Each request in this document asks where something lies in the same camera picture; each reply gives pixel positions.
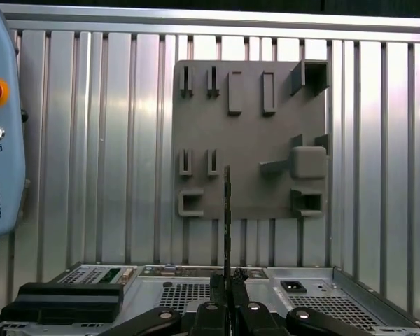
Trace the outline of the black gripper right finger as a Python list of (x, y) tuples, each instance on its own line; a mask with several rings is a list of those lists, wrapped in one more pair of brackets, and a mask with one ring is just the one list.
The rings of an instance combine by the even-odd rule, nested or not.
[(368, 335), (355, 326), (314, 309), (296, 307), (285, 317), (252, 301), (246, 289), (248, 275), (242, 268), (232, 273), (232, 320), (235, 335)]

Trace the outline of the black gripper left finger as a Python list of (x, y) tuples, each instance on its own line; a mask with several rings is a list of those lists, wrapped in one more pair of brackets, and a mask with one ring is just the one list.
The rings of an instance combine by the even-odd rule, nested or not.
[(195, 312), (180, 314), (169, 307), (156, 307), (114, 326), (102, 335), (227, 335), (228, 304), (225, 277), (212, 274), (210, 300)]

